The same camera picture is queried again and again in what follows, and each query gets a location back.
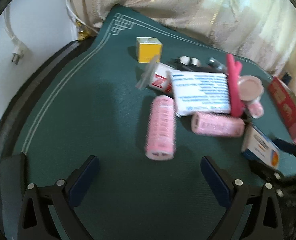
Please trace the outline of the white blue orange medicine box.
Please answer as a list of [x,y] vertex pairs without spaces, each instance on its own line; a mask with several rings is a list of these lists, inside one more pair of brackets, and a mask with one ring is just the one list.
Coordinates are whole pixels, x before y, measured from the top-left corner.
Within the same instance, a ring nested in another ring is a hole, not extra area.
[[241,154],[248,160],[256,160],[278,169],[280,163],[279,149],[256,126],[249,124],[245,129]]

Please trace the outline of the small pink hair roller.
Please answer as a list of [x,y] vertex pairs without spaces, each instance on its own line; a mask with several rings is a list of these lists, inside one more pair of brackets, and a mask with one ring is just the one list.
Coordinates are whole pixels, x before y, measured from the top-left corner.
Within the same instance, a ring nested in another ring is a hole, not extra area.
[[247,105],[248,112],[252,118],[258,119],[264,115],[264,109],[260,101],[254,101]]

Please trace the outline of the pink foam bendy roller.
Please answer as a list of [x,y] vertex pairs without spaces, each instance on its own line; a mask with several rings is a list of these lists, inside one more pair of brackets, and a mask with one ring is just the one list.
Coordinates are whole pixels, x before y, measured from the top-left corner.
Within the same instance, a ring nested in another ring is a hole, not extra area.
[[232,54],[226,55],[226,66],[228,73],[228,90],[230,97],[230,114],[233,117],[239,118],[243,115],[244,104],[239,97],[238,80],[241,74],[242,64],[239,61],[235,61]]

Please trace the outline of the white blue printed packet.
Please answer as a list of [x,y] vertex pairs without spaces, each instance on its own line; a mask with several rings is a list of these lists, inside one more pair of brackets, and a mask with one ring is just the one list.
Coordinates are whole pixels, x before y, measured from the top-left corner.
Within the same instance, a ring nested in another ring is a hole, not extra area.
[[170,74],[176,115],[196,112],[229,114],[227,77],[223,73],[173,72]]

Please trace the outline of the silver blue tube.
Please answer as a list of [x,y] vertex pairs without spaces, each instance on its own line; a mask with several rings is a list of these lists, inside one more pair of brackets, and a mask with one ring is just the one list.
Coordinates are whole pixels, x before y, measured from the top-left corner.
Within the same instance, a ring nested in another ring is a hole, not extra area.
[[226,74],[227,72],[227,67],[224,64],[220,63],[220,61],[214,59],[213,57],[209,57],[207,65],[210,66],[216,72],[224,74]]

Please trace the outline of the green table mat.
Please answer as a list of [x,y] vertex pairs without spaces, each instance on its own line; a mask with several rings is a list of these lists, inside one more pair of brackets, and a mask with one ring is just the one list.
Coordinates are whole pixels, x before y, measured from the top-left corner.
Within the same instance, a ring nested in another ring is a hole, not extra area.
[[204,155],[249,185],[262,185],[241,155],[242,138],[195,135],[177,120],[170,161],[145,156],[150,105],[158,95],[138,90],[143,64],[136,39],[162,42],[162,59],[220,62],[225,52],[166,28],[122,6],[108,14],[98,37],[64,66],[30,112],[14,146],[28,159],[28,181],[48,186],[93,154],[95,177],[76,214],[94,239],[206,239],[224,214],[200,171]]

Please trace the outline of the black white panda figurine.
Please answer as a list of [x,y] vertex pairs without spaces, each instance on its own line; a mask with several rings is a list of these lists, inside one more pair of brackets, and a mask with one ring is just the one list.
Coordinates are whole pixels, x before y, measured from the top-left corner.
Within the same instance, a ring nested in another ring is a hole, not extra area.
[[194,57],[188,57],[188,56],[181,56],[175,59],[175,63],[177,64],[177,66],[180,66],[180,67],[200,68],[202,66],[199,59],[196,59]]

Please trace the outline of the beige patterned curtain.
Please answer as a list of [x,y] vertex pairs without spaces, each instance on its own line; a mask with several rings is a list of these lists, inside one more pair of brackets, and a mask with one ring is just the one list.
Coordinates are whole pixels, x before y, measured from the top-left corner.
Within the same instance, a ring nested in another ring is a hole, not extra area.
[[71,0],[76,16],[95,29],[117,4],[270,74],[288,72],[296,95],[296,7],[290,0]]

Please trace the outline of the gold curtain tieback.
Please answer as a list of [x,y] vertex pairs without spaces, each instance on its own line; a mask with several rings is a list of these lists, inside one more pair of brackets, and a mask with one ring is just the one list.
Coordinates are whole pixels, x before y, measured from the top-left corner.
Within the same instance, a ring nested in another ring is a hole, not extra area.
[[83,41],[91,36],[88,28],[85,27],[81,22],[76,21],[75,25],[77,27],[77,40]]

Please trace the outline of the yellow small box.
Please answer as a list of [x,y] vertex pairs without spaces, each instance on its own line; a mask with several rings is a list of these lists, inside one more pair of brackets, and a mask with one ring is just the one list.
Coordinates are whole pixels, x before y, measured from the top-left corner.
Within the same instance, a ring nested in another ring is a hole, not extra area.
[[136,56],[138,63],[149,63],[155,56],[160,61],[163,44],[155,37],[136,38]]

